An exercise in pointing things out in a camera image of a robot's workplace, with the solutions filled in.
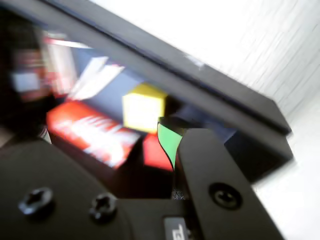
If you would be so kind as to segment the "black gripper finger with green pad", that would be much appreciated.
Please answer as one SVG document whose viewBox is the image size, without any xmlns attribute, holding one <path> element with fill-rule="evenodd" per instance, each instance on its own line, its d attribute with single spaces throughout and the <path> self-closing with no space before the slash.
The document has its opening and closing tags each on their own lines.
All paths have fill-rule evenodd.
<svg viewBox="0 0 320 240">
<path fill-rule="evenodd" d="M 79 164 L 43 141 L 0 152 L 0 237 L 3 240 L 130 240 L 118 210 L 106 222 L 90 216 L 107 189 Z"/>
<path fill-rule="evenodd" d="M 219 138 L 160 117 L 157 138 L 191 218 L 164 218 L 168 240 L 280 240 L 282 235 Z"/>
</svg>

